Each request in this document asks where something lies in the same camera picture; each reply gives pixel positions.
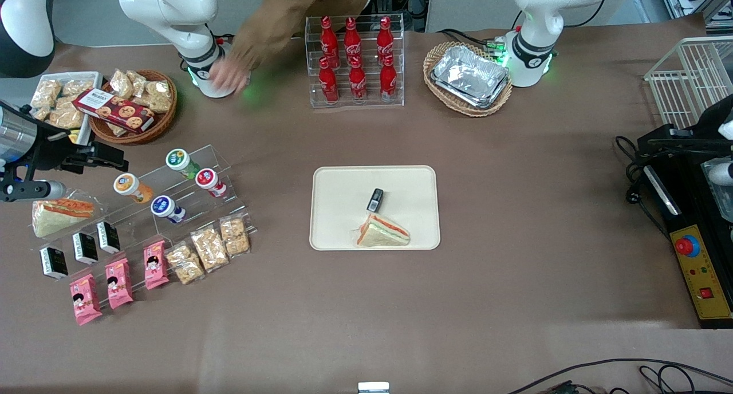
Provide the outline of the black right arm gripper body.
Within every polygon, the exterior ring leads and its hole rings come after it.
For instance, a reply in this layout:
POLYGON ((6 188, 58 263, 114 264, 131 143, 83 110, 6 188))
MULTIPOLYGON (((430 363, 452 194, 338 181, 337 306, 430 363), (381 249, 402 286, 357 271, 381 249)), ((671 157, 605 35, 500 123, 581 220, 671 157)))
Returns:
POLYGON ((53 126, 35 125, 35 139, 26 155, 26 173, 36 171, 66 171, 78 174, 78 165, 73 164, 78 144, 68 134, 53 126))

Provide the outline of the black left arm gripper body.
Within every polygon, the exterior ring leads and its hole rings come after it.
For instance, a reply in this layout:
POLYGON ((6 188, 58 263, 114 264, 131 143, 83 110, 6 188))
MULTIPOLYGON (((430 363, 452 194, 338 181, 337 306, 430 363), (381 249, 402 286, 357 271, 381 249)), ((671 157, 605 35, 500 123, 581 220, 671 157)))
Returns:
POLYGON ((732 94, 704 110, 696 123, 701 151, 731 151, 732 94))

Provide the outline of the person right hand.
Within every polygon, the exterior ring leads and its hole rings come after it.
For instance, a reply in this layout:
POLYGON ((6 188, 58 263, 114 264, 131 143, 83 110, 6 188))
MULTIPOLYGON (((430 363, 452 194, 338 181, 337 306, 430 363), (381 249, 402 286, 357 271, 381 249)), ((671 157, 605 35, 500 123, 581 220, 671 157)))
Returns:
POLYGON ((225 56, 213 62, 209 74, 212 88, 215 90, 238 93, 250 83, 250 72, 233 56, 225 56))

